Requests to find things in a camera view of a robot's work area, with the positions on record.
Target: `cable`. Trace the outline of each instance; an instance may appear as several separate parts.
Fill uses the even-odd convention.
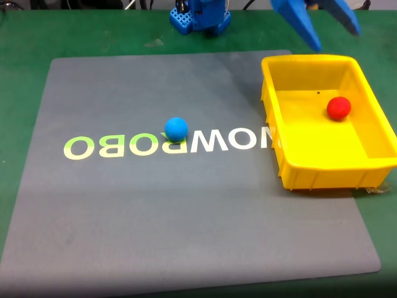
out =
[[[228,0],[228,6],[226,7],[226,14],[225,14],[224,19],[225,19],[226,16],[228,15],[228,12],[229,12],[229,4],[230,4],[230,0]]]
[[[19,5],[18,3],[12,2],[12,1],[0,1],[0,5],[4,5],[6,7],[13,7],[19,11],[23,11],[24,8]]]
[[[148,5],[146,4],[146,0],[139,0],[139,3],[141,4],[141,9],[143,11],[148,10]]]
[[[132,0],[132,1],[129,3],[129,5],[127,5],[127,7],[126,7],[124,10],[125,10],[125,11],[129,10],[130,7],[132,6],[132,4],[135,3],[135,1],[136,1],[136,0]]]
[[[247,8],[248,8],[252,3],[254,3],[254,1],[255,1],[255,0],[249,0],[248,3],[244,6],[243,10],[246,11]]]

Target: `gray mat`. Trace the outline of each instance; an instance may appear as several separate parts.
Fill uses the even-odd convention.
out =
[[[379,270],[349,192],[290,192],[277,177],[270,138],[261,137],[260,62],[285,53],[54,60],[0,296],[116,296]],[[187,153],[163,150],[174,116],[189,125]],[[132,153],[139,133],[154,135],[157,150]],[[106,135],[124,135],[125,146],[100,151]],[[71,160],[64,147],[79,136],[94,151]],[[133,150],[155,147],[142,137]],[[123,157],[100,155],[122,148]],[[75,156],[86,150],[83,141],[71,147]]]

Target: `plastic bin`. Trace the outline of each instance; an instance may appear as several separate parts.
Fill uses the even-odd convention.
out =
[[[345,56],[264,58],[262,100],[286,189],[378,187],[397,165],[397,138],[359,64]],[[342,121],[328,102],[352,104]]]

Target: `green workbench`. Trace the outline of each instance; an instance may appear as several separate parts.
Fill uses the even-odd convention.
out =
[[[0,16],[0,256],[6,241],[30,138],[52,59],[76,56],[290,50],[311,53],[273,11],[233,12],[221,36],[173,29],[167,11],[14,11]],[[397,11],[359,11],[360,38],[349,35],[323,11],[311,17],[324,53],[348,55],[361,65],[392,127],[397,128]],[[379,273],[272,282],[153,294],[245,297],[374,295],[397,274],[397,174],[393,189],[372,196],[355,191],[357,205],[381,259]]]

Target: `black wire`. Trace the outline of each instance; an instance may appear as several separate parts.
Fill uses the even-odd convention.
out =
[[[243,10],[246,11],[247,8],[248,8],[252,3],[254,3],[254,1],[255,1],[255,0],[249,0],[248,3],[244,6]]]
[[[141,9],[142,10],[147,10],[148,9],[148,5],[146,4],[146,0],[139,0],[139,3],[141,4]]]

